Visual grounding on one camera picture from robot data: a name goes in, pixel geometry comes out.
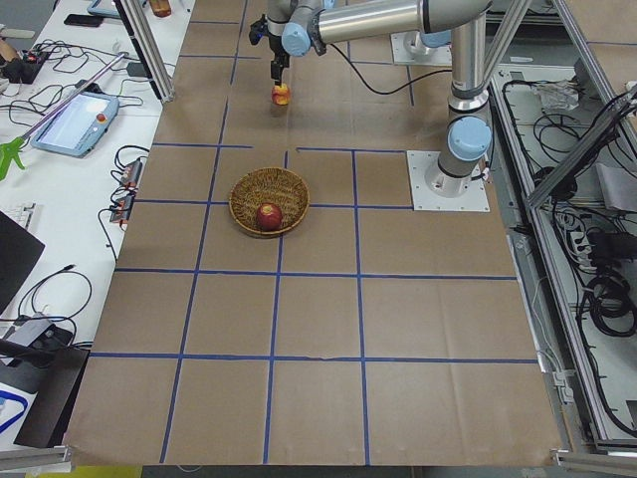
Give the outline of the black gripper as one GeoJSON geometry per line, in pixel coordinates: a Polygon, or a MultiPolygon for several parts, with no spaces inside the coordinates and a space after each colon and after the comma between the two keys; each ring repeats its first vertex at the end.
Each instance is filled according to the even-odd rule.
{"type": "Polygon", "coordinates": [[[291,58],[283,47],[282,37],[271,35],[269,37],[269,47],[274,55],[270,64],[271,79],[275,86],[283,84],[284,69],[288,69],[291,65],[291,58]]]}

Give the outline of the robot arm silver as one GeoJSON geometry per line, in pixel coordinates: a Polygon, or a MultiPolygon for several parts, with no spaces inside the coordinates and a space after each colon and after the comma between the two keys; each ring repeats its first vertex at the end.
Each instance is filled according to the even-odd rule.
{"type": "Polygon", "coordinates": [[[436,194],[463,195],[472,172],[492,142],[486,117],[486,15],[488,1],[365,1],[338,7],[332,1],[270,1],[250,27],[252,44],[267,39],[274,54],[271,77],[282,81],[292,57],[309,50],[385,34],[414,32],[423,40],[447,34],[451,51],[451,94],[446,144],[425,174],[436,194]]]}

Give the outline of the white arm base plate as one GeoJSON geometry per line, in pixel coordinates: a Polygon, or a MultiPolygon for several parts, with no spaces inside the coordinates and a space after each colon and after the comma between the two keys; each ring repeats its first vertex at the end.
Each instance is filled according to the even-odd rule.
{"type": "Polygon", "coordinates": [[[417,31],[392,34],[393,63],[407,66],[450,67],[451,32],[424,34],[417,31]]]}
{"type": "Polygon", "coordinates": [[[407,169],[415,211],[488,213],[491,208],[482,179],[446,175],[439,167],[439,151],[407,150],[407,169]]]}

